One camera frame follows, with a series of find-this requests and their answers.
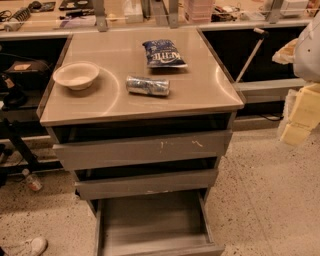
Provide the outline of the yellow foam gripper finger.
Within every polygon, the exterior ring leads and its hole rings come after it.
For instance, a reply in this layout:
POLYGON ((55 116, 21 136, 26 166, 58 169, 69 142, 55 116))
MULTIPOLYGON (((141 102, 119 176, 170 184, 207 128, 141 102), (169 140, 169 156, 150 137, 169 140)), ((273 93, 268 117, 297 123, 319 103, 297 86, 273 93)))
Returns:
POLYGON ((313 83, 299 91, 290 89, 279 125, 280 140, 292 146, 299 145, 319 123, 320 84, 313 83))

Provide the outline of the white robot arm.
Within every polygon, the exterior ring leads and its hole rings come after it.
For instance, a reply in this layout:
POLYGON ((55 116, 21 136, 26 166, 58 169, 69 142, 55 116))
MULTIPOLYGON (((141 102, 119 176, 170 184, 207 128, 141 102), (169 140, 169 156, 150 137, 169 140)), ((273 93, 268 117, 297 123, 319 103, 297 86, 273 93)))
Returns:
POLYGON ((308 82, 298 92, 289 91, 279 126, 280 140, 296 146, 320 123, 320 12, 272 60, 279 64, 292 63, 294 75, 308 82))

